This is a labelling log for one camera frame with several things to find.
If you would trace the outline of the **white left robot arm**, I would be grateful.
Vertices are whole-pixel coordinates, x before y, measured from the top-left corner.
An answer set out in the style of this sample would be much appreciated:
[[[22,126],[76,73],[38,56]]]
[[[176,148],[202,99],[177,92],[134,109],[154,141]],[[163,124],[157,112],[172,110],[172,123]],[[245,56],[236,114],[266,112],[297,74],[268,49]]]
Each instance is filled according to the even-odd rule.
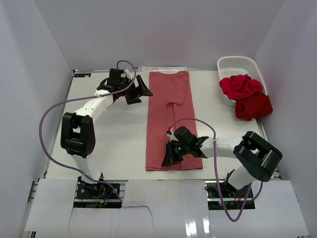
[[[140,103],[142,96],[153,95],[140,75],[136,75],[137,86],[131,84],[132,79],[128,69],[110,69],[109,77],[97,87],[96,97],[75,112],[65,113],[62,117],[61,147],[71,155],[78,169],[83,172],[78,181],[94,198],[101,197],[105,191],[105,186],[99,182],[103,180],[103,174],[95,160],[88,158],[96,145],[94,123],[120,97],[124,97],[126,103],[131,105]]]

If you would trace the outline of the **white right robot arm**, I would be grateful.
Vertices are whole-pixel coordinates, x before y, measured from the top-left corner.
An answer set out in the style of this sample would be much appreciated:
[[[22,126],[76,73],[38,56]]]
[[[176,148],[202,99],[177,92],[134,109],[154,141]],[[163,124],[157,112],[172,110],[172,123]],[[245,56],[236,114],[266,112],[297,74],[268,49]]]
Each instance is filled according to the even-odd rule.
[[[253,131],[246,132],[242,138],[213,139],[197,137],[181,126],[167,135],[172,139],[166,144],[163,167],[183,162],[186,155],[204,159],[217,156],[238,159],[242,165],[229,172],[220,184],[221,192],[231,198],[254,181],[268,182],[283,157],[276,147]]]

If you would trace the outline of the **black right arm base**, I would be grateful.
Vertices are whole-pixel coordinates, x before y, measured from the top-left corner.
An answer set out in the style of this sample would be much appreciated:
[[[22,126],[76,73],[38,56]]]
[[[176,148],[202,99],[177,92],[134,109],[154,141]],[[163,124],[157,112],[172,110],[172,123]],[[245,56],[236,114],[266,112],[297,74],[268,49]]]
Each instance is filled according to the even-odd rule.
[[[247,195],[248,186],[244,186],[241,190],[229,194],[223,191],[222,181],[220,181],[221,193],[223,196],[224,204],[228,210],[240,210]],[[220,200],[216,181],[206,181],[205,191],[207,193],[208,208],[210,211],[223,210],[223,204]],[[253,210],[255,209],[255,203],[252,201],[254,194],[252,189],[250,189],[249,196],[244,209]]]

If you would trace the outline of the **salmon pink t shirt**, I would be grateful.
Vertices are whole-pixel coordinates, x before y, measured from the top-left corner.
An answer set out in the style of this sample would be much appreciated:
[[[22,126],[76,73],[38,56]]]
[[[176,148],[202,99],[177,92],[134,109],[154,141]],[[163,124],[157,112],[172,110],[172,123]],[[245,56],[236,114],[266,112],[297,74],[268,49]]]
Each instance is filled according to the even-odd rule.
[[[181,163],[162,167],[166,153],[166,143],[170,138],[167,129],[178,122],[177,126],[184,126],[197,134],[196,122],[189,120],[195,117],[190,86],[190,76],[187,71],[174,74],[150,72],[149,86],[152,96],[149,98],[146,146],[147,171],[186,171],[201,170],[201,158],[185,155]]]

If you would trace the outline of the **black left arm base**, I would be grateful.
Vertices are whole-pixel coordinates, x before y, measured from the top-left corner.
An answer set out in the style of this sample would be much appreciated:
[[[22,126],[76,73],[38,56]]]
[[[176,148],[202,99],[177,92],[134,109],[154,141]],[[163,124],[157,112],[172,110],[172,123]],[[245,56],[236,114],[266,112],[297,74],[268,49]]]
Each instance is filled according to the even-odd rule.
[[[114,189],[106,184],[84,185],[77,182],[74,208],[120,209],[121,202],[115,193],[120,195],[121,184],[112,183]]]

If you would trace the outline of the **red t shirt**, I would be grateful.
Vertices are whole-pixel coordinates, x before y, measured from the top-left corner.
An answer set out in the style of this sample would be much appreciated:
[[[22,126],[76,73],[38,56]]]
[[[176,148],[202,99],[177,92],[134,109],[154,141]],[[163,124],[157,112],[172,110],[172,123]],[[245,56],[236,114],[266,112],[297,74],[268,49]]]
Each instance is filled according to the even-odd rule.
[[[270,98],[262,93],[262,84],[248,75],[233,75],[219,82],[224,95],[236,102],[238,119],[251,121],[261,119],[273,112]]]

